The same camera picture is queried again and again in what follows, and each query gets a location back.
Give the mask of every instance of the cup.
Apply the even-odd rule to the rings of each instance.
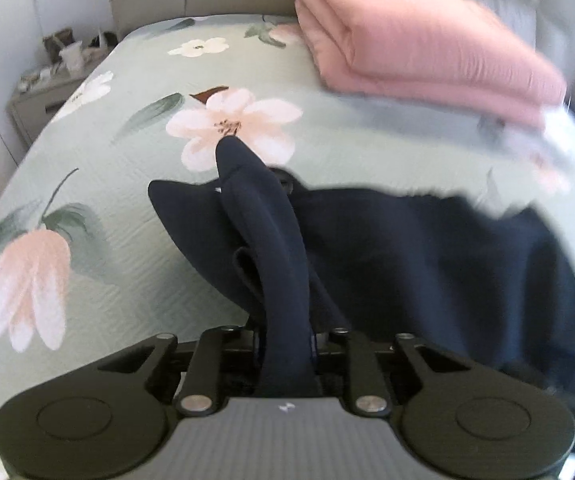
[[[61,52],[61,49],[72,43],[74,43],[74,34],[71,27],[58,30],[54,34],[43,38],[43,46],[50,56],[52,64],[59,62],[58,53]]]
[[[82,41],[77,41],[62,48],[58,54],[65,61],[69,73],[76,74],[83,71],[85,59]]]

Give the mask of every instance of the drawer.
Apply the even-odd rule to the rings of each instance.
[[[43,128],[80,85],[80,81],[73,81],[14,104],[16,114],[31,142],[39,137]]]

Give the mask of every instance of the clutter on nightstand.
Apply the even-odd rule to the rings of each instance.
[[[43,38],[52,64],[23,74],[8,104],[28,145],[117,44],[114,33],[99,31],[84,48],[82,41],[74,41],[71,28]]]

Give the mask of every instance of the round pad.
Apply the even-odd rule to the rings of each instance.
[[[530,416],[511,400],[472,399],[456,409],[456,421],[469,434],[485,440],[507,440],[519,436],[530,425]]]
[[[104,431],[112,421],[112,410],[99,399],[71,397],[48,404],[37,422],[47,434],[63,440],[82,440]]]
[[[165,411],[131,374],[97,373],[90,379],[57,378],[0,409],[0,455],[16,475],[113,478],[159,447],[168,426]]]
[[[482,368],[427,382],[405,407],[401,430],[416,455],[447,475],[537,478],[574,444],[571,413],[528,384]]]

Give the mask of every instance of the pink flower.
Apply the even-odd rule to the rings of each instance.
[[[292,157],[295,143],[280,129],[303,114],[281,99],[255,101],[245,88],[232,88],[213,94],[205,108],[181,110],[167,123],[172,137],[190,139],[181,161],[191,171],[216,166],[215,149],[226,135],[239,137],[266,164],[283,165]]]
[[[546,192],[551,195],[570,192],[570,180],[561,171],[538,156],[532,156],[531,161],[535,177]]]
[[[58,233],[31,231],[0,255],[0,337],[7,330],[17,352],[30,345],[34,329],[51,350],[66,332],[70,248]]]
[[[282,23],[269,32],[273,40],[280,41],[286,45],[303,43],[303,33],[298,23]]]

